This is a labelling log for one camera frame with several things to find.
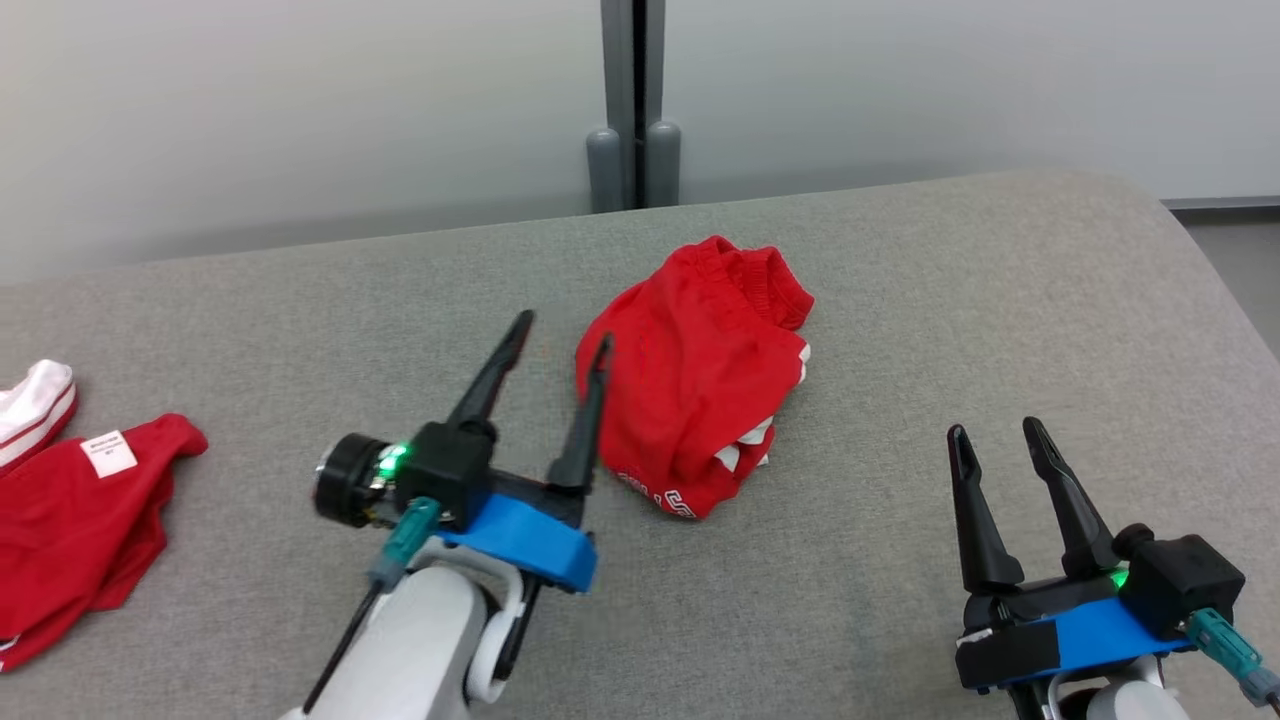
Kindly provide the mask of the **red shorts with white waistband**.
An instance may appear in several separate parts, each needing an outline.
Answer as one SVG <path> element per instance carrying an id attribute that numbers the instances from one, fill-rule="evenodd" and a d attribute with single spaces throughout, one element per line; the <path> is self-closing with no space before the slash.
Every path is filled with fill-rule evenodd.
<path id="1" fill-rule="evenodd" d="M 604 468 L 659 510 L 708 518 L 769 459 L 776 418 L 806 378 L 815 300 L 773 246 L 721 236 L 676 249 L 618 295 L 576 351 L 577 391 L 611 342 Z"/>

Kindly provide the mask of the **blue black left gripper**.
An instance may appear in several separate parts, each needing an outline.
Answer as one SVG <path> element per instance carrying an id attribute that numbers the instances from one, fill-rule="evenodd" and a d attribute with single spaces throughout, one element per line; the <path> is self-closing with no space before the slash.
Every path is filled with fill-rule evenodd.
<path id="1" fill-rule="evenodd" d="M 498 439 L 492 411 L 506 377 L 518 364 L 534 322 L 535 313 L 516 315 L 448 416 L 449 428 Z M 564 446 L 550 465 L 548 486 L 593 484 L 612 347 L 613 338 L 605 334 L 589 363 L 584 396 Z M 404 514 L 396 506 L 394 474 L 407 445 L 360 433 L 340 438 L 315 469 L 316 512 L 347 527 L 380 527 L 393 532 Z M 492 477 L 494 495 L 472 525 L 466 532 L 452 532 L 439 520 L 428 542 L 440 539 L 448 547 L 476 551 L 564 592 L 586 592 L 593 583 L 598 553 L 588 533 L 550 512 L 550 506 L 563 500 L 563 495 L 494 469 Z"/>

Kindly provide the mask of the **grey cylindrical partition foot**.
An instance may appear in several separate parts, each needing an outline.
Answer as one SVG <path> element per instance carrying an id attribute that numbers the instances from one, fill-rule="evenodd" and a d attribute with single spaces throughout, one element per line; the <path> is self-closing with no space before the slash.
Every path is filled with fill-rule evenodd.
<path id="1" fill-rule="evenodd" d="M 671 120 L 652 123 L 645 131 L 644 199 L 648 208 L 680 205 L 682 133 Z"/>
<path id="2" fill-rule="evenodd" d="M 622 138 L 612 129 L 598 129 L 585 140 L 591 213 L 623 211 L 625 188 Z"/>

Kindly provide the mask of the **grey partition post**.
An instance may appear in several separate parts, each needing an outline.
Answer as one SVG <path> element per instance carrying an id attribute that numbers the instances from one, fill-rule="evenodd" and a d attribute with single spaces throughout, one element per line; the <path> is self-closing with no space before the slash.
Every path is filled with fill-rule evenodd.
<path id="1" fill-rule="evenodd" d="M 645 131 L 652 123 L 666 120 L 667 0 L 596 1 L 602 15 L 605 128 L 622 138 L 625 210 L 643 209 L 648 208 Z"/>

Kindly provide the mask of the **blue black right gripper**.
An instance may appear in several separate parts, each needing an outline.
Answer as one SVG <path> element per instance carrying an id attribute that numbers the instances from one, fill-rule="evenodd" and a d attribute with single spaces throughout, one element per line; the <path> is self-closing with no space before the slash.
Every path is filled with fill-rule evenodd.
<path id="1" fill-rule="evenodd" d="M 964 688 L 986 693 L 1059 674 L 1098 676 L 1146 655 L 1192 650 L 1184 638 L 1161 641 L 1117 597 L 1114 536 L 1041 419 L 1023 419 L 1036 474 L 1046 484 L 1062 539 L 1066 578 L 1011 593 L 973 594 L 957 639 Z M 963 425 L 950 428 L 954 515 L 963 587 L 997 593 L 1023 583 L 1021 564 L 1005 548 L 980 488 L 982 469 Z"/>

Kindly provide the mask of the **red jersey with white trim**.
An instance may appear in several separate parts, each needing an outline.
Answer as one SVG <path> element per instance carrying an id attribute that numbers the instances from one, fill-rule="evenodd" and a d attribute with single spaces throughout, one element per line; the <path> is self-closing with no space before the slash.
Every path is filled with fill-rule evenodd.
<path id="1" fill-rule="evenodd" d="M 0 674 L 125 603 L 166 548 L 175 462 L 209 446 L 174 413 L 61 439 L 78 404 L 73 370 L 50 359 L 0 389 Z"/>

